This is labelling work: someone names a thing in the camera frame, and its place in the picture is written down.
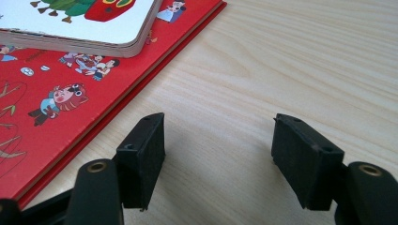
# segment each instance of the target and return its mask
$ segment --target light wood surface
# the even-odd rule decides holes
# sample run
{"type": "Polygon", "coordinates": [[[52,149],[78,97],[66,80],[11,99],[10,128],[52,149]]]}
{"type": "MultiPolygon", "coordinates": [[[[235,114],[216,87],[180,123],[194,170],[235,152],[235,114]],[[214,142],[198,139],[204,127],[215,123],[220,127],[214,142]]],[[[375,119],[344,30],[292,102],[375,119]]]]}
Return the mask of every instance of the light wood surface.
{"type": "Polygon", "coordinates": [[[344,164],[398,177],[398,1],[227,2],[28,207],[158,112],[166,160],[148,211],[125,210],[126,224],[334,224],[335,203],[302,209],[273,163],[276,113],[337,144],[344,164]]]}

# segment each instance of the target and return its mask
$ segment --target cartoon character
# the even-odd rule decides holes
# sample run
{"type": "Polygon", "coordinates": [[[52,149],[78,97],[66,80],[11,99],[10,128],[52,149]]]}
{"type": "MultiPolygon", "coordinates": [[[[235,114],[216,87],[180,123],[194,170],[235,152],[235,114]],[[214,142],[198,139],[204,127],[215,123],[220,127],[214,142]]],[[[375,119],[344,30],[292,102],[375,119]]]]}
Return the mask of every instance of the cartoon character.
{"type": "Polygon", "coordinates": [[[88,97],[81,83],[70,84],[61,89],[56,86],[48,98],[41,101],[40,108],[28,115],[35,118],[36,127],[44,124],[48,118],[55,119],[61,111],[74,110],[87,101],[88,97]]]}
{"type": "Polygon", "coordinates": [[[62,58],[59,59],[59,62],[67,65],[68,68],[72,68],[72,64],[75,62],[75,59],[78,57],[82,57],[82,54],[68,52],[62,58]]]}
{"type": "Polygon", "coordinates": [[[97,55],[92,59],[90,55],[83,54],[80,57],[76,57],[76,64],[79,68],[75,68],[78,73],[83,73],[83,70],[96,71],[97,64],[103,59],[101,55],[97,55]]]}
{"type": "Polygon", "coordinates": [[[38,9],[39,13],[44,13],[47,9],[53,11],[49,13],[50,16],[58,16],[57,11],[64,11],[67,15],[62,19],[63,22],[72,23],[71,18],[75,16],[84,15],[88,20],[107,22],[117,16],[121,15],[132,7],[135,1],[133,0],[41,0],[31,2],[34,8],[38,4],[47,3],[47,7],[38,9]]]}
{"type": "Polygon", "coordinates": [[[129,10],[135,0],[101,0],[96,1],[84,17],[91,21],[107,22],[129,10]]]}
{"type": "Polygon", "coordinates": [[[8,62],[12,60],[17,60],[17,57],[9,55],[16,50],[14,46],[10,45],[0,45],[0,61],[1,62],[8,62]]]}
{"type": "Polygon", "coordinates": [[[184,5],[184,0],[175,0],[171,6],[167,6],[167,9],[160,11],[156,17],[169,23],[174,23],[182,12],[187,9],[184,5]]]}
{"type": "Polygon", "coordinates": [[[108,61],[106,64],[98,63],[96,71],[87,71],[85,75],[94,75],[93,79],[99,82],[111,71],[111,68],[115,68],[120,65],[120,61],[118,59],[112,59],[108,61]]]}
{"type": "Polygon", "coordinates": [[[149,31],[149,34],[146,36],[145,44],[150,45],[150,43],[154,43],[158,41],[157,37],[152,38],[152,30],[149,31]]]}

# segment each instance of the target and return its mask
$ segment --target book cover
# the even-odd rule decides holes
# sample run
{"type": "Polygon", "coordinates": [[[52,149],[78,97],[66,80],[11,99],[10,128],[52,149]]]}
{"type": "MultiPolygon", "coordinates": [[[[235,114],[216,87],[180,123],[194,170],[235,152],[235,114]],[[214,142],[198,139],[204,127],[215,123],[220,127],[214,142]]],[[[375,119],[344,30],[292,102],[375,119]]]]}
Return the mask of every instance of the book cover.
{"type": "Polygon", "coordinates": [[[0,45],[0,198],[26,205],[224,6],[163,1],[132,58],[0,45]]]}

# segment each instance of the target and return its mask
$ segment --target illustrated book cover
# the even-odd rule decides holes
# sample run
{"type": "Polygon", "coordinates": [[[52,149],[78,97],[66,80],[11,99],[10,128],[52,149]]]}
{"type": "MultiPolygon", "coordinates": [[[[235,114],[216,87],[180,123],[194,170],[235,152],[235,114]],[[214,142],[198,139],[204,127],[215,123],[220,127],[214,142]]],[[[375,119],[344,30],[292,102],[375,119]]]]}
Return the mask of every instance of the illustrated book cover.
{"type": "Polygon", "coordinates": [[[27,205],[225,6],[164,0],[131,58],[0,44],[0,198],[27,205]]]}
{"type": "Polygon", "coordinates": [[[3,44],[74,53],[138,54],[161,0],[3,0],[3,44]]]}

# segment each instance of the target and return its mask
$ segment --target black clamp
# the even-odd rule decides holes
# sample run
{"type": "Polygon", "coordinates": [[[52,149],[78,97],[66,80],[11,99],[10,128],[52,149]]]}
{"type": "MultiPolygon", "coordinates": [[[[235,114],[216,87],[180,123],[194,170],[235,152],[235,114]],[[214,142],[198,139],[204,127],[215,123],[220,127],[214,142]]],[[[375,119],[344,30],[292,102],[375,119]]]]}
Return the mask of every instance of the black clamp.
{"type": "Polygon", "coordinates": [[[343,164],[344,151],[295,117],[277,114],[271,154],[303,208],[338,206],[338,225],[397,225],[398,183],[365,162],[343,164]]]}
{"type": "Polygon", "coordinates": [[[163,113],[141,119],[117,147],[113,159],[80,168],[75,187],[20,211],[0,200],[0,224],[123,224],[124,208],[146,210],[165,158],[163,113]]]}

